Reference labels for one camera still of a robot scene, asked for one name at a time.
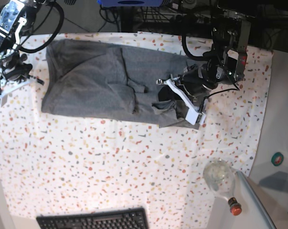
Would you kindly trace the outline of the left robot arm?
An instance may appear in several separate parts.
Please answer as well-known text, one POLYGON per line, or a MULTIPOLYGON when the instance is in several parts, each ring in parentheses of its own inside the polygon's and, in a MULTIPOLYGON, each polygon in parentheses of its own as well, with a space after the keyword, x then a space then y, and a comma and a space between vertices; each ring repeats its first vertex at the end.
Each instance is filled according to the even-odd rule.
POLYGON ((237 0, 218 0, 206 6, 196 6, 188 10, 182 18, 181 43, 183 51, 191 60, 202 62, 191 65, 182 74, 171 75, 169 79, 158 79, 157 85, 165 85, 176 94, 187 107, 185 121, 191 125, 202 125, 205 120, 204 107, 211 97, 211 90, 223 83, 233 85, 237 91, 237 83, 245 74, 247 62, 247 45, 253 17, 250 4, 243 5, 237 0), (212 46, 202 56, 191 54, 187 47, 188 24, 194 20, 195 14, 202 11, 210 13, 212 46))

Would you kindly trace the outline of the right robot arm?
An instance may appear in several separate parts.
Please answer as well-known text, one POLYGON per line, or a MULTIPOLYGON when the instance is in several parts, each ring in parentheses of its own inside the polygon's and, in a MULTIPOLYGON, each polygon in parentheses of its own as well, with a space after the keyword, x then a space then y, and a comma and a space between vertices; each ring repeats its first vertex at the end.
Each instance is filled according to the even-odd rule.
POLYGON ((50 0, 11 0, 0 12, 0 106, 7 102, 8 95, 23 86, 44 81, 30 74, 33 66, 26 63, 27 55, 47 47, 57 36, 64 22, 64 10, 56 1, 50 0), (28 32, 30 38, 34 32, 33 25, 41 6, 56 9, 59 22, 51 37, 35 49, 23 47, 21 37, 28 32))

